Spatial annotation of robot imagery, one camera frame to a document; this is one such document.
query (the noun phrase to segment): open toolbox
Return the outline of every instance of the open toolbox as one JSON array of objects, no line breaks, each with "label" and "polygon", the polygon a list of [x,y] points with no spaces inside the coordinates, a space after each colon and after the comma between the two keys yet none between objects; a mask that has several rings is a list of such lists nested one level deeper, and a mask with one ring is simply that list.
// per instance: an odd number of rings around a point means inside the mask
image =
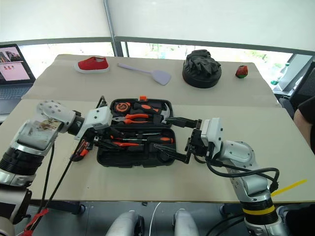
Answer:
[{"label": "open toolbox", "polygon": [[99,147],[97,161],[106,167],[131,168],[171,165],[173,158],[160,152],[154,144],[176,150],[175,133],[165,119],[173,116],[167,100],[116,99],[110,105],[113,118],[111,127],[123,132],[124,137],[108,137],[120,148]]}]

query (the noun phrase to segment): spatula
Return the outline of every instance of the spatula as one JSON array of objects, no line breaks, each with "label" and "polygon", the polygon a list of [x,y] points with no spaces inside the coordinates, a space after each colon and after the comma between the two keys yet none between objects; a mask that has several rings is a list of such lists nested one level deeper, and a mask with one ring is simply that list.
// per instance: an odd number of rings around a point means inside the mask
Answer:
[{"label": "spatula", "polygon": [[136,71],[141,71],[143,73],[151,74],[153,79],[157,81],[158,83],[160,83],[161,85],[166,85],[171,80],[171,75],[162,70],[153,70],[153,71],[140,70],[135,67],[125,65],[122,63],[118,63],[117,66],[125,68],[125,69],[129,69],[129,70],[136,70]]}]

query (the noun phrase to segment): black chair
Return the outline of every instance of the black chair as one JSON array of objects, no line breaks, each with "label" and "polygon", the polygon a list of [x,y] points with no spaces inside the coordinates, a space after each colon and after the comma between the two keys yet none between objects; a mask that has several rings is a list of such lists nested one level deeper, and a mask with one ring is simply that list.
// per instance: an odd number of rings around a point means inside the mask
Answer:
[{"label": "black chair", "polygon": [[279,98],[279,102],[283,108],[287,110],[293,119],[294,113],[298,106],[315,96],[315,60],[312,61],[309,69],[306,71],[300,84],[297,86],[293,94],[289,98]]}]

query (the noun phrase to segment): person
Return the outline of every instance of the person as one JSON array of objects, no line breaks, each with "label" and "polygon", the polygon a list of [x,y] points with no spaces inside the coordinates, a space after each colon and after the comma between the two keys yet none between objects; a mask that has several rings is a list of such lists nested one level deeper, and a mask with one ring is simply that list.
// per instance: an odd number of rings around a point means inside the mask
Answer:
[{"label": "person", "polygon": [[[293,121],[315,154],[315,96],[299,105]],[[314,235],[315,204],[296,210],[281,206],[277,212],[289,229],[290,235]]]}]

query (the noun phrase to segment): red sneaker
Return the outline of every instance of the red sneaker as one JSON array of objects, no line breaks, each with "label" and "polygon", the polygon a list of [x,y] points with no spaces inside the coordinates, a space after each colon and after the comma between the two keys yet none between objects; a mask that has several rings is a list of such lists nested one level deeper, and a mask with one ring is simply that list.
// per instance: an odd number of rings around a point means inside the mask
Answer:
[{"label": "red sneaker", "polygon": [[109,66],[106,58],[91,57],[76,63],[74,69],[85,74],[102,73],[108,71]]}]

